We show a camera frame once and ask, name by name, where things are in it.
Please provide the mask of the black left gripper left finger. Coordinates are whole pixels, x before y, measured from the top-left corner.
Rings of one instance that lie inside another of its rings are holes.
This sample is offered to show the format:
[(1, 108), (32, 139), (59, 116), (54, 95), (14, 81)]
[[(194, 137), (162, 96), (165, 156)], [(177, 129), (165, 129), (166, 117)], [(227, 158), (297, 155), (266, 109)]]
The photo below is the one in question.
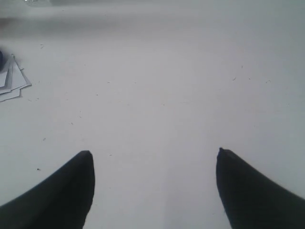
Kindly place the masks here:
[(95, 171), (81, 151), (24, 194), (0, 207), (2, 229), (82, 229), (93, 203)]

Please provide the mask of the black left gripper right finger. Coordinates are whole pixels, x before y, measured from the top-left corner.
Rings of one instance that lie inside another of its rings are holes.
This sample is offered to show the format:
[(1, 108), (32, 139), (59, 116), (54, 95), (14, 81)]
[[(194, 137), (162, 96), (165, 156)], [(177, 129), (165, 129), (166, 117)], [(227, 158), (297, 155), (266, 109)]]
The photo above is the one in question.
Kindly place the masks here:
[(216, 185), (233, 229), (303, 229), (305, 200), (220, 148)]

